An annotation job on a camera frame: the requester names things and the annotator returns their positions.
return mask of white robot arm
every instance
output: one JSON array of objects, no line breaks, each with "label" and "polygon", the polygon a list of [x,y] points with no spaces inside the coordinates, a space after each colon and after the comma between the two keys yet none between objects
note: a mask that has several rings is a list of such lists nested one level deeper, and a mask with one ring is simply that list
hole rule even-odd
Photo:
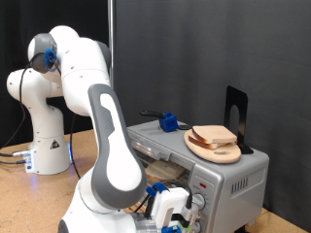
[{"label": "white robot arm", "polygon": [[[7,79],[9,93],[18,101],[22,72],[23,70],[14,71]],[[52,175],[63,172],[70,166],[62,112],[47,104],[47,98],[62,95],[61,83],[50,82],[33,69],[28,69],[24,74],[22,103],[30,113],[33,126],[33,142],[25,157],[28,161],[25,164],[27,173]]]},{"label": "white robot arm", "polygon": [[194,225],[197,206],[191,206],[189,194],[182,188],[158,193],[151,217],[122,210],[143,196],[147,178],[131,146],[117,95],[110,88],[106,65],[109,58],[105,56],[108,48],[88,38],[74,37],[68,43],[64,33],[67,30],[72,32],[60,26],[50,35],[37,35],[28,51],[29,58],[37,55],[32,67],[55,82],[59,81],[38,54],[46,49],[57,53],[66,104],[74,113],[91,117],[98,146],[96,163],[79,180],[58,233],[157,233],[178,224],[177,219],[172,219],[174,214]]}]

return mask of bread slice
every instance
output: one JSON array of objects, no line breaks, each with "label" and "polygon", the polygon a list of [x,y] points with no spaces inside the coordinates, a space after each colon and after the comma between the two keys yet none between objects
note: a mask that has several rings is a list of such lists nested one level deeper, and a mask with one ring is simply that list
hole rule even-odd
[{"label": "bread slice", "polygon": [[192,130],[190,131],[190,134],[189,134],[189,141],[205,149],[217,149],[218,147],[226,145],[226,143],[214,143],[214,144],[202,143],[201,141],[199,141],[199,139],[195,137]]},{"label": "bread slice", "polygon": [[180,179],[186,169],[177,164],[159,160],[151,163],[145,171],[148,181],[164,182]]},{"label": "bread slice", "polygon": [[237,138],[222,125],[194,126],[192,133],[195,138],[205,144],[234,143]]}]

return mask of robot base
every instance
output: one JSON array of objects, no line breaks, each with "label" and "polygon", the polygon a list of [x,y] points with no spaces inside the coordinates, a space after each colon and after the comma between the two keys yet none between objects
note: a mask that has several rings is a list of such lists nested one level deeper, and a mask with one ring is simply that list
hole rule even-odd
[{"label": "robot base", "polygon": [[53,175],[67,170],[71,164],[68,147],[63,134],[48,139],[35,137],[29,145],[31,161],[25,163],[26,173]]},{"label": "robot base", "polygon": [[58,233],[136,233],[133,217],[124,210],[101,215],[88,209],[81,199],[79,184],[66,215],[58,225]]}]

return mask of black metal stand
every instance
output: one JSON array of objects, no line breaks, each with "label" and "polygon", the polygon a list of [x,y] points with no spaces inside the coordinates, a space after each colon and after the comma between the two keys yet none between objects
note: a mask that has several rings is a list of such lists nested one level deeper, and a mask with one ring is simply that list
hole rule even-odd
[{"label": "black metal stand", "polygon": [[244,144],[245,127],[246,127],[246,115],[247,115],[247,94],[232,87],[228,86],[226,89],[225,100],[225,124],[224,126],[229,129],[230,126],[230,112],[233,105],[235,105],[239,111],[239,130],[237,135],[237,146],[241,149],[242,154],[254,153],[252,149]]}]

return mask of toaster oven knob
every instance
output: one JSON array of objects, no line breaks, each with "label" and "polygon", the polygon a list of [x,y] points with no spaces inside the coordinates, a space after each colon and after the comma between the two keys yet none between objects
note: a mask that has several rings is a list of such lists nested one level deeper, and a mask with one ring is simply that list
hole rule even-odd
[{"label": "toaster oven knob", "polygon": [[192,196],[192,202],[198,206],[199,211],[203,210],[205,207],[205,199],[200,193],[196,193]]}]

